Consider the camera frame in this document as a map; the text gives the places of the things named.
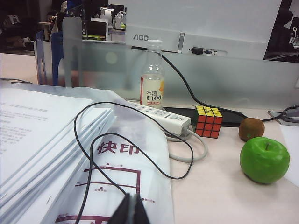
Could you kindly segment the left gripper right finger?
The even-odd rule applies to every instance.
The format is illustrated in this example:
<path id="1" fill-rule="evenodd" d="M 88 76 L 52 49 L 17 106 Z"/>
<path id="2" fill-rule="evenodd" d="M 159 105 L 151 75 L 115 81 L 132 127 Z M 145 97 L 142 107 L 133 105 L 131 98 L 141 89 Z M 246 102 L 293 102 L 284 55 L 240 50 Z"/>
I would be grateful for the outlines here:
<path id="1" fill-rule="evenodd" d="M 139 196 L 136 197 L 136 203 L 134 207 L 134 223 L 135 224 L 150 224 L 148 215 L 143 206 L 142 200 Z"/>

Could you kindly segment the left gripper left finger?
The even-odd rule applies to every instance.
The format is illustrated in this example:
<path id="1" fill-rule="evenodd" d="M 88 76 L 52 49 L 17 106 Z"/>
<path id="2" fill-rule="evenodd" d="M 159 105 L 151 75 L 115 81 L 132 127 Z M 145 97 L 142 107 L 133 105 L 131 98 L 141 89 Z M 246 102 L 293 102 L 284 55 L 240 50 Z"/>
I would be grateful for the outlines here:
<path id="1" fill-rule="evenodd" d="M 130 194 L 126 194 L 113 215 L 111 216 L 112 224 L 125 224 L 128 218 L 130 204 Z"/>

